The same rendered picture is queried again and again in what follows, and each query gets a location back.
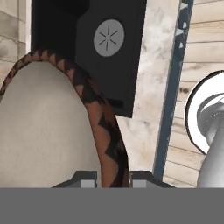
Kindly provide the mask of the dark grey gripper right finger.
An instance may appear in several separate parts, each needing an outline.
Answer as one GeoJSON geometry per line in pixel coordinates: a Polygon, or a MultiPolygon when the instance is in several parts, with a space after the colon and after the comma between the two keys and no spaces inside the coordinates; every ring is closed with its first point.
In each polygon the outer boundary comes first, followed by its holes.
{"type": "Polygon", "coordinates": [[[173,188],[173,185],[156,180],[151,171],[131,171],[129,179],[132,188],[173,188]]]}

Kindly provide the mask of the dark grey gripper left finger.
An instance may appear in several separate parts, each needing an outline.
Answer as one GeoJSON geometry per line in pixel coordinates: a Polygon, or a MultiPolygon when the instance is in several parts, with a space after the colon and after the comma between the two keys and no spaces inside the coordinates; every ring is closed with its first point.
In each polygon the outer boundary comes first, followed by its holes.
{"type": "Polygon", "coordinates": [[[76,171],[70,179],[54,186],[54,188],[60,187],[96,188],[97,171],[76,171]]]}

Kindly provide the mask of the brown zigzag patterned bowl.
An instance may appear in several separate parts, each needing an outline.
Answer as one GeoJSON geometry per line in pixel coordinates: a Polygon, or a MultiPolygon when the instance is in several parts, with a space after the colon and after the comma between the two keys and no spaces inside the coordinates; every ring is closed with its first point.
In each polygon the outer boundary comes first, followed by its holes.
{"type": "Polygon", "coordinates": [[[53,187],[78,171],[129,186],[113,109],[90,75],[48,50],[27,53],[0,87],[0,187],[53,187]]]}

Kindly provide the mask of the grey round sink drain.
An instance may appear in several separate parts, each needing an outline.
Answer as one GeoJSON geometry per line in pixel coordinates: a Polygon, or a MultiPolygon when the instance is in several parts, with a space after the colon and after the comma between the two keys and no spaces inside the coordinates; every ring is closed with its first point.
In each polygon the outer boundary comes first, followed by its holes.
{"type": "Polygon", "coordinates": [[[106,19],[94,33],[94,49],[102,57],[115,55],[123,46],[124,27],[116,19],[106,19]]]}

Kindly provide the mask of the white round black-rimmed disc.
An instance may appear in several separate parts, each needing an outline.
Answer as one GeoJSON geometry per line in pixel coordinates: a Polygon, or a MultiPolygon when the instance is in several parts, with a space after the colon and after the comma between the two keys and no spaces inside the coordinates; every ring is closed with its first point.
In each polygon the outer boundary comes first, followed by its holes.
{"type": "Polygon", "coordinates": [[[187,98],[184,118],[190,141],[206,155],[224,123],[224,70],[210,73],[195,85],[187,98]]]}

